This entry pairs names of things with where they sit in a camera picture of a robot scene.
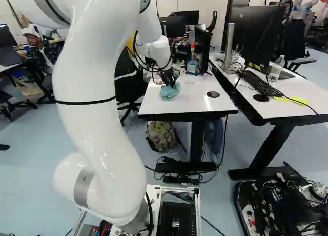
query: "blue cloth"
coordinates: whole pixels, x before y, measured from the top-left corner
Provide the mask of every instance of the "blue cloth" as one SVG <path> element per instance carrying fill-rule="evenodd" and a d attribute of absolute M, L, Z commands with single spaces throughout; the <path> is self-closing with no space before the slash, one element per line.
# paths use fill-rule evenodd
<path fill-rule="evenodd" d="M 160 90 L 160 95 L 164 100 L 170 100 L 177 96 L 181 90 L 180 82 L 176 81 L 174 88 L 171 86 L 165 86 L 163 85 Z"/>

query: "silver band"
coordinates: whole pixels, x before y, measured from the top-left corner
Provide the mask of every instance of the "silver band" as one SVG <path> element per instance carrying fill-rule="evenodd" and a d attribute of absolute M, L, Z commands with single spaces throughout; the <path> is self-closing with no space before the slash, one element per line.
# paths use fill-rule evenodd
<path fill-rule="evenodd" d="M 119 226 L 119 228 L 127 232 L 128 234 L 136 234 L 138 233 L 138 231 L 146 228 L 147 216 L 148 216 L 148 204 L 145 200 L 143 200 L 136 217 L 128 224 Z"/>
<path fill-rule="evenodd" d="M 70 19 L 64 15 L 53 0 L 34 0 L 42 11 L 54 22 L 69 27 Z"/>
<path fill-rule="evenodd" d="M 88 208 L 87 195 L 90 183 L 94 177 L 94 172 L 83 168 L 78 175 L 74 186 L 74 200 L 75 202 L 85 208 Z"/>

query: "table top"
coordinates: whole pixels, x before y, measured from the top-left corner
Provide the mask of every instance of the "table top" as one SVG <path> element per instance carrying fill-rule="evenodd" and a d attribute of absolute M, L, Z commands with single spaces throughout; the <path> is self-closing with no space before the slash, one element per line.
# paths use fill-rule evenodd
<path fill-rule="evenodd" d="M 160 96 L 161 85 L 157 85 L 150 79 L 146 94 L 138 116 L 145 120 L 174 121 L 174 115 L 180 115 L 181 121 L 190 121 L 195 117 L 224 117 L 227 114 L 236 114 L 237 108 L 221 87 L 215 76 L 205 74 L 194 76 L 185 74 L 183 69 L 174 65 L 181 71 L 178 81 L 181 85 L 180 93 L 171 100 L 164 100 Z M 207 93 L 216 91 L 218 98 L 210 98 Z"/>
<path fill-rule="evenodd" d="M 239 76 L 236 74 L 227 74 L 220 68 L 221 62 L 215 61 L 215 54 L 210 54 L 210 61 L 214 66 L 223 74 L 231 84 L 236 84 Z M 245 63 L 243 58 L 239 58 L 238 62 Z M 252 68 L 248 68 L 254 72 L 261 79 L 266 81 L 266 75 L 260 73 Z M 270 85 L 288 97 L 299 97 L 301 99 L 309 100 L 309 106 L 311 106 L 319 115 L 328 114 L 328 91 L 316 85 L 315 83 L 304 79 L 303 77 L 287 70 L 285 72 L 293 74 L 295 78 L 287 80 L 278 80 L 276 83 L 270 83 Z M 270 99 L 267 103 L 258 102 L 253 99 L 253 96 L 259 94 L 257 91 L 251 90 L 248 87 L 253 88 L 249 83 L 244 80 L 240 80 L 237 86 L 238 92 L 248 101 L 248 103 L 261 115 L 263 119 L 277 119 L 284 117 L 297 117 L 297 116 L 309 116 L 315 115 L 315 113 L 308 107 L 302 106 L 293 102 L 282 102 L 275 99 Z"/>
<path fill-rule="evenodd" d="M 10 65 L 10 66 L 2 66 L 2 65 L 0 65 L 0 73 L 6 71 L 6 70 L 8 70 L 8 69 L 11 69 L 11 68 L 13 68 L 13 67 L 16 67 L 16 66 L 18 66 L 18 65 L 20 65 L 20 64 L 21 64 L 21 63 L 17 63 L 17 64 Z"/>

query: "plastic bottle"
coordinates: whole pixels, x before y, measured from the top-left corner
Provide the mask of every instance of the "plastic bottle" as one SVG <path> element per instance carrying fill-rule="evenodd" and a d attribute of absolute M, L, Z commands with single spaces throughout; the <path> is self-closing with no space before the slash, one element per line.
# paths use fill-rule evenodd
<path fill-rule="evenodd" d="M 196 75 L 198 73 L 198 62 L 196 60 L 194 43 L 191 44 L 191 60 L 187 62 L 187 73 L 191 75 Z"/>
<path fill-rule="evenodd" d="M 272 83 L 277 82 L 279 79 L 280 73 L 285 66 L 285 56 L 281 55 L 272 65 L 271 72 L 269 74 L 269 80 Z"/>

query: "water bottle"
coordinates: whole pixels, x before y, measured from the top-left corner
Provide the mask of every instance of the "water bottle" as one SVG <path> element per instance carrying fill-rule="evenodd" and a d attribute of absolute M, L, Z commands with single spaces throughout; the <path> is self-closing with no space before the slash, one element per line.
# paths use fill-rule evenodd
<path fill-rule="evenodd" d="M 285 66 L 285 56 L 281 55 L 272 65 L 271 72 L 269 74 L 269 80 L 272 83 L 277 82 L 279 79 L 280 73 Z"/>

